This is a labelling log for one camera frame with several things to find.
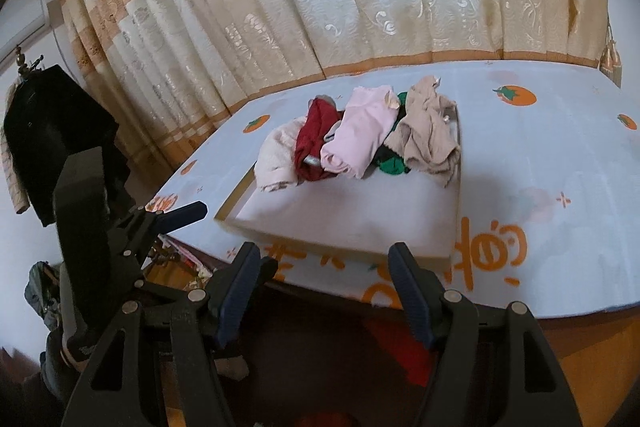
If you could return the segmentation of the beige dotted underwear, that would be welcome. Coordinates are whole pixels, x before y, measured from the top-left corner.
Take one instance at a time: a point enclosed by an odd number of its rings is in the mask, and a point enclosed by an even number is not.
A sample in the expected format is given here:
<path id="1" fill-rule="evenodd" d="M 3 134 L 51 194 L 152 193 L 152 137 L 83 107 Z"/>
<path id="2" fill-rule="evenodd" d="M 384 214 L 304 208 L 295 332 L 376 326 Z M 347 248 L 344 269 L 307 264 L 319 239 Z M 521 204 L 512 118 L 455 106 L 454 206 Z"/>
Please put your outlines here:
<path id="1" fill-rule="evenodd" d="M 387 135 L 384 145 L 411 169 L 428 174 L 446 187 L 457 172 L 461 148 L 457 131 L 457 103 L 438 93 L 440 79 L 423 77 L 407 92 L 405 116 Z"/>

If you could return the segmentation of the cream white underwear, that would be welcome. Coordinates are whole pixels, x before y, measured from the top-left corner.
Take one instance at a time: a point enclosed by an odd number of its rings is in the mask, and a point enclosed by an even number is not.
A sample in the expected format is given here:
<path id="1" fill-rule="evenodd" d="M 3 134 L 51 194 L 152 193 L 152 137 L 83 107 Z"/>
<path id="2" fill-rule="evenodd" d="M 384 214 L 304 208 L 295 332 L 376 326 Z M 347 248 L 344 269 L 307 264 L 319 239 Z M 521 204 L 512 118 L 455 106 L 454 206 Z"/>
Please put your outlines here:
<path id="1" fill-rule="evenodd" d="M 263 192 L 274 192 L 298 184 L 294 154 L 300 129 L 305 117 L 295 118 L 272 130 L 262 142 L 254 166 L 257 187 Z"/>

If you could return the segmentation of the green underwear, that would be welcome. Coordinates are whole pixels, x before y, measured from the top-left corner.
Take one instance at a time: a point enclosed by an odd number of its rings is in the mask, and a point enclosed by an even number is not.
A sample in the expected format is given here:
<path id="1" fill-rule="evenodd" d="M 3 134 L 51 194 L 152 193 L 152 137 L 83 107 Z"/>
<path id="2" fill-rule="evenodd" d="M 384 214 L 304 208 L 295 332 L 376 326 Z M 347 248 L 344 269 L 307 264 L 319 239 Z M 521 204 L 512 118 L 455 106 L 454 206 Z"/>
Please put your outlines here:
<path id="1" fill-rule="evenodd" d="M 399 108 L 392 130 L 395 130 L 399 121 L 406 116 L 406 98 L 407 92 L 400 92 L 398 94 Z M 372 159 L 372 165 L 391 176 L 400 176 L 401 174 L 410 172 L 410 168 L 406 166 L 402 157 L 385 144 L 382 144 L 376 151 Z"/>

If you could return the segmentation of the white board on bed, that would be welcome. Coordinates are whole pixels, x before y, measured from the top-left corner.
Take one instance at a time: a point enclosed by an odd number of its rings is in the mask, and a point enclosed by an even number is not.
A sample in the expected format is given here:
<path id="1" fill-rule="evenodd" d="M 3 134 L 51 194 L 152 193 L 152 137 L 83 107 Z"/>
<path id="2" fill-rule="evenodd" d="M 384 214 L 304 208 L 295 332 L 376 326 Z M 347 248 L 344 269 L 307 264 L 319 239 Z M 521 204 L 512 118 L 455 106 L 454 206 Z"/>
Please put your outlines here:
<path id="1" fill-rule="evenodd" d="M 259 190 L 254 165 L 266 134 L 302 115 L 298 103 L 259 109 L 269 120 L 240 132 L 231 172 L 246 173 L 216 212 L 215 220 L 252 241 L 285 243 L 314 254 L 385 261 L 390 246 L 404 243 L 420 267 L 449 267 L 456 243 L 460 182 L 441 186 L 422 172 L 390 176 L 375 169 L 362 180 L 340 174 L 274 192 Z"/>

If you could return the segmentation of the light pink underwear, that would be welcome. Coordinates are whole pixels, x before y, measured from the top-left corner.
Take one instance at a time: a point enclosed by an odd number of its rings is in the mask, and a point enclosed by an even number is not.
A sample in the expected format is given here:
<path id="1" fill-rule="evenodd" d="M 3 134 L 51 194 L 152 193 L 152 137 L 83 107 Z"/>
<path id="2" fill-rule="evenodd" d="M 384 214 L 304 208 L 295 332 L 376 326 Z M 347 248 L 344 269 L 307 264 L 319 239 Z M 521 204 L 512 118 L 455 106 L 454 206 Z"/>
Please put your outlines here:
<path id="1" fill-rule="evenodd" d="M 321 147 L 322 168 L 361 179 L 392 130 L 399 107 L 399 98 L 390 86 L 355 88 L 333 139 Z"/>

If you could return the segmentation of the dark red underwear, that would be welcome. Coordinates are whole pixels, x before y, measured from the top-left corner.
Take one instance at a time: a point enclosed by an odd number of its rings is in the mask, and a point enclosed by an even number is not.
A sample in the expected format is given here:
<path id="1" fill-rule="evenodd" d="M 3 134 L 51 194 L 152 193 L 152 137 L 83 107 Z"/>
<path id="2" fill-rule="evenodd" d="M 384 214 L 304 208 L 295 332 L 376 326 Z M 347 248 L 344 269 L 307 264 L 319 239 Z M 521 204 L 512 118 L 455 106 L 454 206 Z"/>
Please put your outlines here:
<path id="1" fill-rule="evenodd" d="M 305 124 L 300 128 L 294 148 L 297 176 L 308 182 L 331 178 L 332 173 L 321 166 L 320 152 L 331 129 L 342 119 L 333 101 L 317 96 L 308 107 Z"/>

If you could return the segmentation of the dark hanging clothes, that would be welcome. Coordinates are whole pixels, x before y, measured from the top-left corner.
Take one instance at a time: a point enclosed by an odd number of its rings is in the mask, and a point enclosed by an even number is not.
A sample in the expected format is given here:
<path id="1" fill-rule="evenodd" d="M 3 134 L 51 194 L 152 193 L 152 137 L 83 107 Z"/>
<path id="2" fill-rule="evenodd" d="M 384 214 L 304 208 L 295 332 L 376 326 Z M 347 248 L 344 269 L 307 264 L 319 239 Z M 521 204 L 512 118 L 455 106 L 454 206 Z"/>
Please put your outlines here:
<path id="1" fill-rule="evenodd" d="M 118 124 L 61 66 L 32 72 L 20 83 L 4 117 L 18 179 L 41 223 L 55 222 L 53 196 L 68 156 L 99 147 L 107 204 L 115 217 L 134 205 L 125 184 L 126 156 L 115 144 Z"/>

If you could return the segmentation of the curtain tassel tieback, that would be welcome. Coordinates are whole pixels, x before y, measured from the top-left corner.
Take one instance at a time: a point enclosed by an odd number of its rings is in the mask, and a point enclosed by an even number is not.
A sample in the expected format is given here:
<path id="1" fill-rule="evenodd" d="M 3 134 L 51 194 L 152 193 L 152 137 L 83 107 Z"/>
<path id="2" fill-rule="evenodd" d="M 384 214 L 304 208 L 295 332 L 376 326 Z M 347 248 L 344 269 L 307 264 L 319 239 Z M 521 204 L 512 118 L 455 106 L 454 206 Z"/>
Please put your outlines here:
<path id="1" fill-rule="evenodd" d="M 600 57 L 600 72 L 620 89 L 623 80 L 623 64 L 613 35 L 611 22 L 606 26 L 605 45 Z"/>

